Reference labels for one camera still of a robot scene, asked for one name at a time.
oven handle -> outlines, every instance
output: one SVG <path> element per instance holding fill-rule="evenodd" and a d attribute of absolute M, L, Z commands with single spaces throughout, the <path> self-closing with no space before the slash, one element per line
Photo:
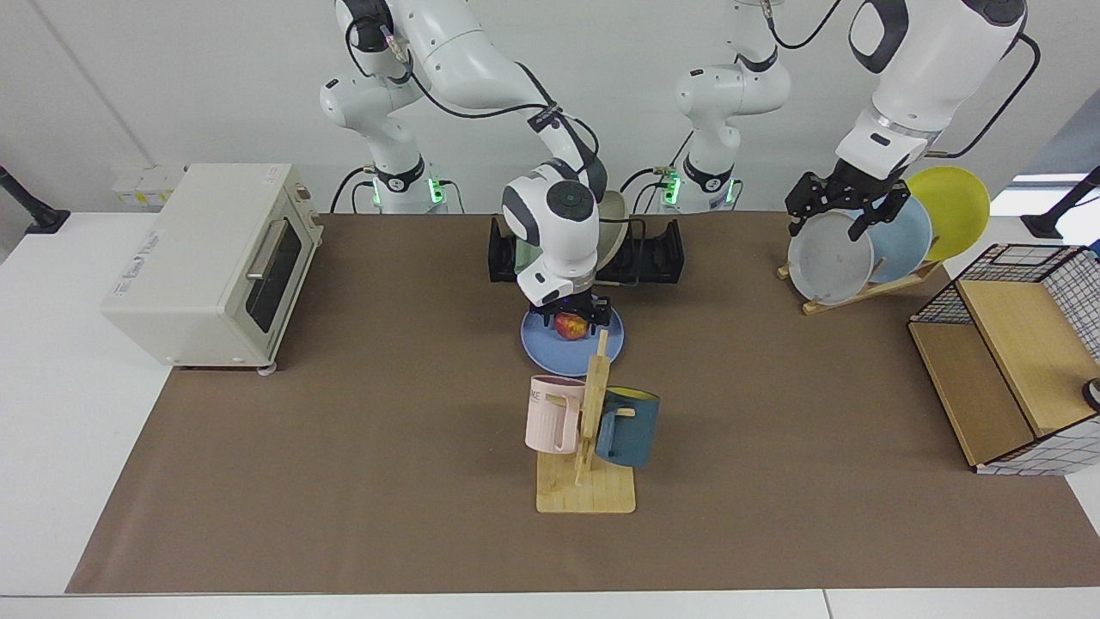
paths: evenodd
<path fill-rule="evenodd" d="M 272 221 L 267 225 L 264 241 L 260 243 L 260 251 L 256 252 L 256 256 L 252 259 L 252 265 L 249 266 L 249 270 L 244 275 L 245 278 L 252 280 L 267 278 L 267 274 L 271 273 L 272 265 L 275 263 L 275 252 L 278 250 L 278 245 L 283 243 L 283 236 L 286 235 L 289 228 L 290 222 L 286 219 Z"/>

dish rack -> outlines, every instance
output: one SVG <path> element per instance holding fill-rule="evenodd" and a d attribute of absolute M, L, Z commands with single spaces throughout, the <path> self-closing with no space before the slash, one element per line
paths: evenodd
<path fill-rule="evenodd" d="M 1100 263 L 1085 246 L 996 244 L 910 319 L 979 474 L 1060 476 L 1100 462 Z"/>

yellow plate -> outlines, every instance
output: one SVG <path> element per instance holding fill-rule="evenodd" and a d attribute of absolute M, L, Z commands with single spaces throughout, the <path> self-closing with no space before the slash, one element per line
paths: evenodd
<path fill-rule="evenodd" d="M 910 178 L 909 188 L 927 209 L 938 237 L 927 259 L 955 257 L 986 231 L 989 191 L 970 172 L 949 165 L 930 167 Z"/>

red apple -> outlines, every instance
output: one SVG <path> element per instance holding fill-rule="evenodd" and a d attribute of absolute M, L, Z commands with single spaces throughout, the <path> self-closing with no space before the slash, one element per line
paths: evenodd
<path fill-rule="evenodd" d="M 566 312 L 559 312 L 554 316 L 553 329 L 558 332 L 558 335 L 570 342 L 581 340 L 582 338 L 588 335 L 588 322 L 575 314 L 569 314 Z"/>

blue mug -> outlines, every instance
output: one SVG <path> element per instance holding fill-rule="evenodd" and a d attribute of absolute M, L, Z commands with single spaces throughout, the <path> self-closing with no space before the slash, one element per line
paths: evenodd
<path fill-rule="evenodd" d="M 661 399 L 628 387 L 608 387 L 604 397 L 596 455 L 619 466 L 649 464 Z"/>

